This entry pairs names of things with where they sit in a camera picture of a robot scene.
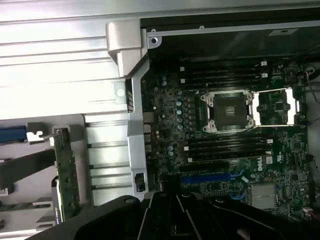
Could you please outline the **silver socket cover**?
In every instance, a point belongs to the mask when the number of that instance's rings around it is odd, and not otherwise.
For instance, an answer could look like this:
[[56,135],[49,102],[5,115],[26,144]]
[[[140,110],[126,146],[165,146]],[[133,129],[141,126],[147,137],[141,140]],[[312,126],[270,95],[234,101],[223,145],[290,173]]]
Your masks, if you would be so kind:
[[251,105],[256,128],[292,127],[297,124],[300,103],[291,87],[255,92]]

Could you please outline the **green Dell motherboard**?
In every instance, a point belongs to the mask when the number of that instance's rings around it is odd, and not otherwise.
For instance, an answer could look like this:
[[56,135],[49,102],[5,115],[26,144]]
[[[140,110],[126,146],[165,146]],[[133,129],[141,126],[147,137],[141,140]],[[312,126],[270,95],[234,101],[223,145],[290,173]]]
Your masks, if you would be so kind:
[[[193,192],[207,199],[228,197],[252,206],[252,185],[274,184],[276,207],[263,209],[273,215],[292,221],[311,220],[315,212],[311,203],[315,200],[315,187],[310,180],[310,163],[314,160],[308,153],[308,120],[306,118],[305,82],[309,73],[296,61],[278,63],[273,59],[235,59],[229,61],[267,61],[259,85],[245,88],[184,89],[180,79],[180,66],[191,62],[183,60],[172,65],[152,64],[141,79],[143,110],[143,134],[149,176],[149,187],[166,192]],[[207,133],[203,131],[206,120],[205,103],[200,97],[207,92],[249,90],[260,92],[292,88],[299,101],[297,124],[287,127],[254,127],[238,133]],[[230,136],[243,133],[272,135],[272,155],[223,159],[228,169],[180,172],[179,166],[189,164],[184,151],[189,139],[210,136]],[[217,161],[200,161],[207,163]],[[185,184],[181,177],[213,174],[229,174],[228,181],[209,181]]]

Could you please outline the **CPU socket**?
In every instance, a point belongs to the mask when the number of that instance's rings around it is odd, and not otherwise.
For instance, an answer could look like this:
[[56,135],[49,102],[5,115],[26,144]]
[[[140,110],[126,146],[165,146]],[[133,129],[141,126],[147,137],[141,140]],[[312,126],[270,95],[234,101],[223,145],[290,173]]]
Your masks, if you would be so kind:
[[239,133],[256,126],[254,92],[250,90],[211,91],[201,95],[200,100],[205,103],[205,133]]

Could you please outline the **blue expansion slot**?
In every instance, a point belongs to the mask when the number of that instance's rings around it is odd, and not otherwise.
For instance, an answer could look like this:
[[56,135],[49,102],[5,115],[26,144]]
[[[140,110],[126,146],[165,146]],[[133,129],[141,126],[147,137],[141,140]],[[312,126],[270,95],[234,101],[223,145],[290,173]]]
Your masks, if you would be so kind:
[[233,177],[228,173],[209,174],[209,175],[194,175],[194,176],[183,176],[180,178],[184,184],[199,184],[206,182],[223,182],[232,180]]

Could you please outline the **grey parts rack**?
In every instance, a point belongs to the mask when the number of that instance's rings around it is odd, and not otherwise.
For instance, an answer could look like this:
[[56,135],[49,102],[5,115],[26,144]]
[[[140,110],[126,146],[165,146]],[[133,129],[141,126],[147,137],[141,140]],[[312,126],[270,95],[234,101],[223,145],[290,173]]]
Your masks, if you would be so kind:
[[[48,127],[49,133],[53,132],[54,127],[69,129],[71,147],[76,161],[80,210],[84,212],[91,209],[93,203],[89,177],[87,139],[83,116],[81,114],[71,114],[0,120],[0,126],[21,126],[28,122],[42,122]],[[40,152],[49,147],[50,144],[48,142],[37,144],[28,144],[27,142],[24,142],[0,145],[0,160],[18,158]],[[33,202],[42,197],[49,197],[51,195],[51,181],[56,174],[55,167],[51,166],[26,177],[15,184],[15,191],[12,194],[0,197],[0,201],[4,204],[14,204]],[[46,209],[0,212],[0,219],[5,222],[5,228],[0,230],[0,233],[1,235],[4,235],[6,232],[35,230],[38,227],[36,222],[48,213],[49,211]]]

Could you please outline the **RAM slot with black latches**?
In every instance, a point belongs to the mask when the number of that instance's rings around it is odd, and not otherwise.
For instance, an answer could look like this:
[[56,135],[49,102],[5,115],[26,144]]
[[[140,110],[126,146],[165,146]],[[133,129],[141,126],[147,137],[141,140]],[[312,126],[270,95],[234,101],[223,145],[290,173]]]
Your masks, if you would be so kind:
[[235,76],[235,75],[259,75],[265,70],[260,67],[236,67],[236,68],[186,68],[179,74],[184,77],[207,77],[207,76]]
[[239,147],[231,146],[231,147],[198,147],[198,148],[192,148],[190,151],[186,151],[189,153],[199,153],[199,152],[231,152],[231,151],[252,151],[252,150],[265,150],[265,151],[272,151],[272,147],[270,145],[259,145],[259,144],[248,144],[248,145],[242,145]]
[[254,79],[180,79],[180,86],[183,89],[216,89],[216,88],[241,88],[256,86],[262,83],[261,78]]
[[266,133],[237,133],[232,135],[213,135],[202,138],[189,139],[185,142],[189,148],[191,146],[204,145],[229,145],[229,144],[248,144],[248,143],[267,143],[269,140],[273,141],[273,136]]

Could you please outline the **hard disk with blue caddy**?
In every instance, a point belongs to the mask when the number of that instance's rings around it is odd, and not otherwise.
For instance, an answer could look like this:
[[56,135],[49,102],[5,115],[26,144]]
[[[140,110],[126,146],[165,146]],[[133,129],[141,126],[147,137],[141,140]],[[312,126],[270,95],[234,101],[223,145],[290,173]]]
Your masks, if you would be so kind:
[[27,139],[25,126],[0,127],[0,144],[24,142]]

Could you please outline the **RAM slot with white latches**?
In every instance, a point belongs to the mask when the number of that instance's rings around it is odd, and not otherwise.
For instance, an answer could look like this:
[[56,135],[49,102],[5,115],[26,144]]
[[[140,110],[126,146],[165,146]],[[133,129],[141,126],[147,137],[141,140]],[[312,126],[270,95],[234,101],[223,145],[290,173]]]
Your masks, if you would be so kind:
[[180,72],[186,72],[191,70],[206,70],[206,69],[229,69],[236,67],[263,67],[267,66],[267,60],[259,61],[202,61],[202,62],[187,62],[179,67]]
[[239,159],[249,157],[259,157],[272,155],[271,150],[240,150],[240,151],[223,151],[223,152],[196,152],[189,153],[186,157],[188,163],[221,161],[227,159]]
[[240,80],[255,80],[261,78],[267,78],[268,73],[260,74],[240,74],[240,75],[217,75],[217,76],[194,76],[189,78],[181,78],[180,83],[186,84],[190,81],[240,81]]
[[261,138],[228,138],[228,139],[200,139],[196,141],[189,141],[184,147],[183,150],[185,152],[190,151],[191,149],[199,148],[199,147],[241,147],[243,145],[259,145],[259,144],[273,144],[274,140],[269,139],[261,139]]

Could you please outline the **black expansion slot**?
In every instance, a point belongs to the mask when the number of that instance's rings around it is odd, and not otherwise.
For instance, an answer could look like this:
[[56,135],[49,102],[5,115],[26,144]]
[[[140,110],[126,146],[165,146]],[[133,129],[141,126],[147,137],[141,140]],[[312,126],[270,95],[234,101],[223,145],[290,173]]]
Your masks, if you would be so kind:
[[179,166],[180,172],[192,171],[216,171],[221,169],[228,169],[230,164],[226,161],[213,161],[213,162],[193,162]]

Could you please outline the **black open PC case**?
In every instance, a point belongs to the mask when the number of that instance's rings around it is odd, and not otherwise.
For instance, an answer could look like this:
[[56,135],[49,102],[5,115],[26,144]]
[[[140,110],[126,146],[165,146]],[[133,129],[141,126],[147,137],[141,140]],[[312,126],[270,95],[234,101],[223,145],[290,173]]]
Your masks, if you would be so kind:
[[[308,128],[314,119],[307,116],[306,93],[312,93],[312,81],[320,75],[314,67],[320,62],[320,19],[223,19],[209,22],[208,17],[197,22],[181,25],[177,18],[161,17],[142,20],[117,20],[106,27],[108,53],[117,61],[120,73],[130,79],[127,91],[128,104],[128,151],[134,180],[136,198],[143,201],[149,193],[164,192],[171,195],[169,238],[167,240],[193,240],[187,232],[183,214],[176,196],[190,191],[161,191],[149,186],[147,158],[144,140],[144,114],[141,81],[151,65],[170,66],[187,60],[190,62],[231,61],[244,59],[269,59],[279,64],[298,62],[309,73],[305,82],[305,113]],[[302,222],[307,227],[307,240],[320,240],[320,197],[312,172],[317,164],[313,155],[309,164],[309,178],[314,185],[315,199],[311,208],[315,218]]]

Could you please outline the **silver chipset heatsink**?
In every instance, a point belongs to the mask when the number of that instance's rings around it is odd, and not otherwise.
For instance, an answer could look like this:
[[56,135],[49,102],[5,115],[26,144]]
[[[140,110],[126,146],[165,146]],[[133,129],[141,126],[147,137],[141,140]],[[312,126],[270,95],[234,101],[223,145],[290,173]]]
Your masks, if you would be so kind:
[[272,183],[253,184],[251,186],[251,205],[261,210],[276,207],[275,185]]

